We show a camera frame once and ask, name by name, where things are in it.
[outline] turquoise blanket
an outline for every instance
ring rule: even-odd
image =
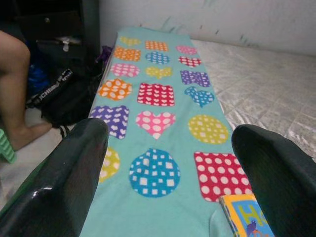
[[[251,190],[187,35],[119,31],[90,117],[110,138],[81,237],[232,236],[218,197]]]

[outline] colorful patch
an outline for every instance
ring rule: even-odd
[[[206,201],[222,195],[252,194],[251,186],[233,154],[195,152],[201,194]]]
[[[169,128],[176,120],[176,116],[169,112],[155,115],[150,111],[143,111],[136,117],[136,123],[145,129],[156,140]]]
[[[111,66],[111,72],[117,77],[125,76],[133,78],[139,74],[140,70],[132,64],[115,63]]]
[[[190,46],[183,46],[183,45],[177,46],[176,50],[180,53],[187,54],[187,55],[195,55],[198,53],[196,48],[190,47]]]
[[[199,58],[188,58],[185,56],[181,56],[178,58],[178,61],[186,66],[188,66],[189,68],[195,68],[197,66],[199,66],[202,61]]]
[[[103,182],[107,178],[110,178],[119,170],[119,155],[111,147],[108,147],[107,153],[105,154],[103,165],[101,168],[99,182]]]
[[[98,94],[111,100],[122,100],[132,92],[132,84],[121,79],[107,80],[98,90]]]
[[[171,68],[155,68],[155,67],[149,67],[146,69],[146,74],[151,77],[156,77],[157,79],[161,79],[163,77],[169,77],[172,75]]]
[[[205,90],[197,90],[194,86],[189,87],[184,91],[186,95],[190,95],[195,103],[202,108],[204,105],[211,103],[214,100],[214,95]]]
[[[141,83],[137,102],[155,106],[174,106],[173,88],[170,85]]]
[[[180,71],[181,80],[184,85],[196,83],[203,87],[211,86],[207,73]]]
[[[142,52],[138,49],[128,49],[117,46],[114,51],[114,57],[124,61],[139,62]]]
[[[109,133],[118,139],[126,136],[128,122],[128,107],[122,105],[118,107],[97,106],[91,111],[90,118],[102,119],[109,128]]]
[[[158,41],[150,41],[147,40],[145,42],[145,47],[148,50],[159,50],[159,51],[164,51],[164,52],[168,52],[168,45],[164,42],[158,42]]]
[[[168,152],[150,148],[137,157],[129,169],[132,188],[148,198],[159,198],[175,190],[180,170]]]
[[[128,46],[134,46],[134,45],[138,45],[138,44],[141,44],[141,40],[139,39],[135,39],[135,38],[128,38],[128,37],[124,37],[124,36],[121,36],[119,38],[119,40],[123,43],[125,43],[126,45]]]
[[[168,62],[170,62],[170,58],[162,53],[159,52],[151,52],[146,54],[146,59],[152,63],[155,64],[167,64]]]
[[[225,143],[229,132],[218,119],[209,115],[196,115],[189,120],[189,130],[200,142],[218,145]]]

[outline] orange shape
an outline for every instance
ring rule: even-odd
[[[114,51],[114,57],[124,61],[140,61],[142,52],[138,49],[128,49],[117,46]]]
[[[159,51],[164,51],[168,52],[168,45],[165,42],[158,42],[158,41],[150,41],[147,40],[145,42],[146,49],[149,50],[159,50]]]
[[[121,79],[106,81],[98,90],[98,94],[111,100],[122,100],[132,92],[132,84]]]

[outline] bare foot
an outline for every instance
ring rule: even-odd
[[[47,133],[51,128],[52,125],[50,123],[25,127],[24,129],[16,130],[14,133],[9,134],[9,141],[13,149],[17,151]]]

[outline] person's leg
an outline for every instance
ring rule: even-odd
[[[51,129],[25,125],[25,97],[30,52],[20,40],[0,31],[0,115],[9,141],[18,150]]]

